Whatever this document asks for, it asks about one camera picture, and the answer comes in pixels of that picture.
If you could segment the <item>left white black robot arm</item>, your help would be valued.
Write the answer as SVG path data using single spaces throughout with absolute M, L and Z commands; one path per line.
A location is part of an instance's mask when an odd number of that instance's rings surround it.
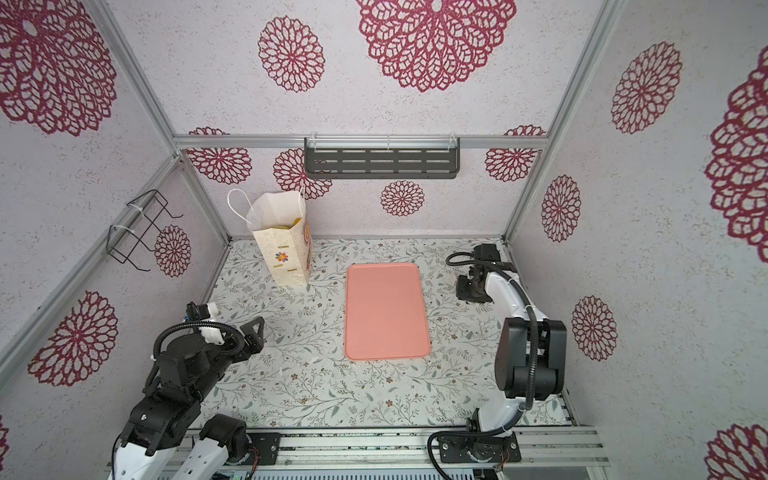
M 174 458 L 213 387 L 233 364 L 264 347 L 264 319 L 240 327 L 214 321 L 173 325 L 156 338 L 151 379 L 116 438 L 110 479 L 158 479 Z M 249 433 L 246 422 L 227 415 L 210 418 L 175 479 L 212 479 L 227 464 L 277 463 L 280 436 Z

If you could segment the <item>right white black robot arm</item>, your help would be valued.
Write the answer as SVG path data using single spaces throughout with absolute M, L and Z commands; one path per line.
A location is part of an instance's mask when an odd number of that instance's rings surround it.
M 435 466 L 518 462 L 513 429 L 536 402 L 563 390 L 567 329 L 534 305 L 515 266 L 502 260 L 495 245 L 483 243 L 470 252 L 452 253 L 445 263 L 469 268 L 457 279 L 458 299 L 491 303 L 501 316 L 494 359 L 498 392 L 475 410 L 464 431 L 440 431 L 429 437 L 430 461 Z

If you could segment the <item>white printed paper bag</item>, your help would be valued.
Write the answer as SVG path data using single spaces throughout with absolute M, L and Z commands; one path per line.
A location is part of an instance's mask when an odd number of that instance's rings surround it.
M 227 204 L 245 222 L 275 283 L 307 286 L 313 242 L 303 194 L 264 193 L 252 202 L 242 189 L 233 188 L 227 193 Z

